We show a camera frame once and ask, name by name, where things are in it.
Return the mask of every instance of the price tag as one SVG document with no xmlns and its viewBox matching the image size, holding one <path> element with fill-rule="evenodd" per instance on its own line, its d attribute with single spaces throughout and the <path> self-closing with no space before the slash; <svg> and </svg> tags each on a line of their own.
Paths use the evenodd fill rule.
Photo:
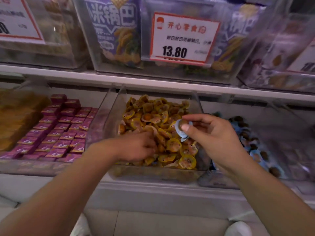
<svg viewBox="0 0 315 236">
<path fill-rule="evenodd" d="M 204 65 L 220 23 L 155 12 L 152 20 L 150 59 Z"/>
<path fill-rule="evenodd" d="M 0 0 L 0 40 L 45 44 L 25 0 Z"/>
<path fill-rule="evenodd" d="M 315 73 L 315 39 L 305 48 L 287 71 Z"/>
</svg>

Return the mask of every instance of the person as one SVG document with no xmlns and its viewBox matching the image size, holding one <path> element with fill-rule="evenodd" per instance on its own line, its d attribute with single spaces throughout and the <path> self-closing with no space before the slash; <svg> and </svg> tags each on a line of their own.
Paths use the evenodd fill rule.
<svg viewBox="0 0 315 236">
<path fill-rule="evenodd" d="M 248 155 L 227 120 L 207 114 L 183 119 L 194 125 L 184 124 L 182 130 L 239 186 L 269 234 L 315 233 L 315 212 Z M 81 158 L 9 214 L 0 223 L 0 236 L 69 235 L 90 195 L 115 162 L 137 162 L 156 151 L 149 132 L 92 144 Z"/>
</svg>

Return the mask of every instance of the store shelf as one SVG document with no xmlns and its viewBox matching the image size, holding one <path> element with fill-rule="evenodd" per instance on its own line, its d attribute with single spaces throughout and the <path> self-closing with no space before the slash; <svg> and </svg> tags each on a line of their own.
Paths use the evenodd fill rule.
<svg viewBox="0 0 315 236">
<path fill-rule="evenodd" d="M 247 88 L 238 87 L 227 87 L 227 86 L 215 86 L 196 84 L 189 82 L 176 82 L 172 80 L 161 80 L 161 79 L 148 79 L 140 76 L 133 75 L 115 75 L 107 74 L 100 75 L 94 71 L 83 71 L 83 72 L 70 72 L 62 70 L 50 70 L 50 69 L 36 69 L 29 67 L 9 66 L 0 65 L 0 72 L 16 73 L 22 75 L 39 75 L 44 76 L 47 79 L 67 79 L 83 81 L 85 83 L 99 83 L 101 85 L 114 85 L 121 86 L 124 84 L 128 87 L 135 87 L 141 89 L 150 90 L 163 90 L 163 91 L 175 91 L 175 92 L 187 92 L 197 91 L 199 94 L 234 94 L 243 96 L 252 96 L 259 98 L 277 98 L 287 100 L 298 100 L 315 102 L 315 95 L 298 94 L 289 92 L 277 92 L 277 91 L 265 91 L 265 90 L 253 90 Z"/>
</svg>

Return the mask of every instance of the bin of pink boxes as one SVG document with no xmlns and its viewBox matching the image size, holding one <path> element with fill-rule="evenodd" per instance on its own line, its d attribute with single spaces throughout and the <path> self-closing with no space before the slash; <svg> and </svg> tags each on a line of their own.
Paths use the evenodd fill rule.
<svg viewBox="0 0 315 236">
<path fill-rule="evenodd" d="M 97 108 L 81 107 L 79 99 L 53 94 L 52 104 L 16 147 L 1 153 L 0 159 L 73 162 L 85 148 L 85 137 Z"/>
</svg>

